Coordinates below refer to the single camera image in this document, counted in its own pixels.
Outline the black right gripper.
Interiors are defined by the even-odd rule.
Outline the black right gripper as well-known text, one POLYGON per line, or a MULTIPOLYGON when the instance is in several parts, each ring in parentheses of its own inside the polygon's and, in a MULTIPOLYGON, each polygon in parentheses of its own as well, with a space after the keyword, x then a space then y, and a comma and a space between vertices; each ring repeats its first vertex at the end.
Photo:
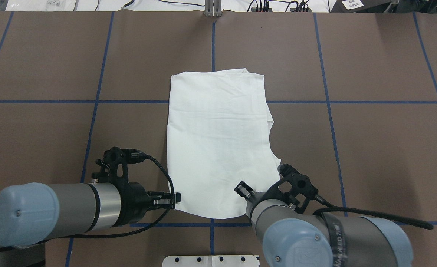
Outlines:
POLYGON ((237 186, 235 186, 234 191, 242 198, 247 201, 246 215, 247 217, 251 217, 252 212, 256 206, 261 203, 265 193, 255 193, 254 190, 246 184, 244 181, 241 181, 237 186))

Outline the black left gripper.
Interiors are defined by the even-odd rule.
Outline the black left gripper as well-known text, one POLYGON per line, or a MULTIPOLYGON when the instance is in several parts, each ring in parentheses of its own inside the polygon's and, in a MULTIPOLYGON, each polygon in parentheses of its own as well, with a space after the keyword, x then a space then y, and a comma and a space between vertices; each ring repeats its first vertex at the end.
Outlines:
POLYGON ((150 207, 174 207, 181 202, 181 193, 147 192, 137 182, 130 182, 121 191, 120 224, 140 221, 150 207))

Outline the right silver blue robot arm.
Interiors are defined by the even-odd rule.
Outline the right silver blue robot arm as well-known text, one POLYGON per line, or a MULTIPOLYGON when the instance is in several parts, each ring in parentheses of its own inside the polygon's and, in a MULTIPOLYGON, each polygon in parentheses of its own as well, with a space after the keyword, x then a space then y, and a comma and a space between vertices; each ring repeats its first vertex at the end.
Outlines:
POLYGON ((391 220, 298 214, 243 181, 235 192, 247 201, 246 215, 271 267, 413 266, 410 239, 391 220))

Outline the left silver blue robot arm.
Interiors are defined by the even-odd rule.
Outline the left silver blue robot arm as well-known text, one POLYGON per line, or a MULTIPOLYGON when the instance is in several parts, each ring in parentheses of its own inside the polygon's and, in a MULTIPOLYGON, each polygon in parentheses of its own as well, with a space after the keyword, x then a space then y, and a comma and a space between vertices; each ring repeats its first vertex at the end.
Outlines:
POLYGON ((14 185, 0 192, 0 267, 45 267, 48 241, 136 223, 179 193, 111 183, 14 185))

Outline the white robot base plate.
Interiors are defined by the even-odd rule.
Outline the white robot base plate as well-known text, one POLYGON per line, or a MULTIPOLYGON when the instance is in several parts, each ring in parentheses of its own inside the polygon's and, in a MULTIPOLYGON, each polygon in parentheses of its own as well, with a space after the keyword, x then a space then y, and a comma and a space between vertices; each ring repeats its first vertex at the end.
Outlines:
POLYGON ((256 255, 195 255, 167 256, 163 267, 260 267, 256 255))

